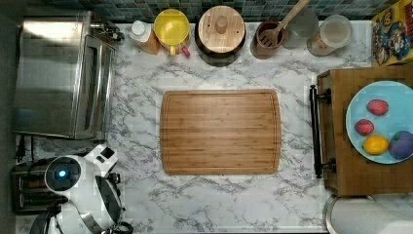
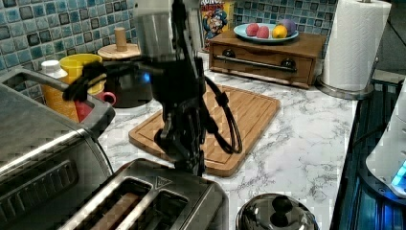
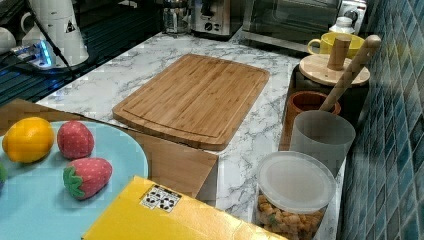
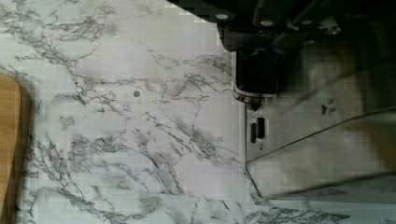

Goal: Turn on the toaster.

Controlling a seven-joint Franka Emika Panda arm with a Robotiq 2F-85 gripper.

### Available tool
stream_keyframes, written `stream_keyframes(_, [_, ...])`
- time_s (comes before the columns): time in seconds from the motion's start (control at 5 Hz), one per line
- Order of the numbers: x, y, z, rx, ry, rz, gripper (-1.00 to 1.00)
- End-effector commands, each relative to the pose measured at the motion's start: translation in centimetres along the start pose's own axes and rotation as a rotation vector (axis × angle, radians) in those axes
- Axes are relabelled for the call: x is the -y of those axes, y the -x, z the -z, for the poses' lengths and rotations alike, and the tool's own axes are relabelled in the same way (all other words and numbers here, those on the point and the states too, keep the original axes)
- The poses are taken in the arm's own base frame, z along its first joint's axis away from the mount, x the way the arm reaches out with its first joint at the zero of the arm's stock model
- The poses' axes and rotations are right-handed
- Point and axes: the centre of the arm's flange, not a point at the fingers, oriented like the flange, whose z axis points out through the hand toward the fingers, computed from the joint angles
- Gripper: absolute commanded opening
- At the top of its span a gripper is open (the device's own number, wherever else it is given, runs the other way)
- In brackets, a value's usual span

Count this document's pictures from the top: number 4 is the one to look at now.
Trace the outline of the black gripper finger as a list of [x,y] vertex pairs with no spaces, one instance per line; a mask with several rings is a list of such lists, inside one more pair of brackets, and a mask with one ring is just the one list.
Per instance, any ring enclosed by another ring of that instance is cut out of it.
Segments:
[[395,0],[166,0],[217,26],[228,51],[287,54],[331,40],[395,54]]

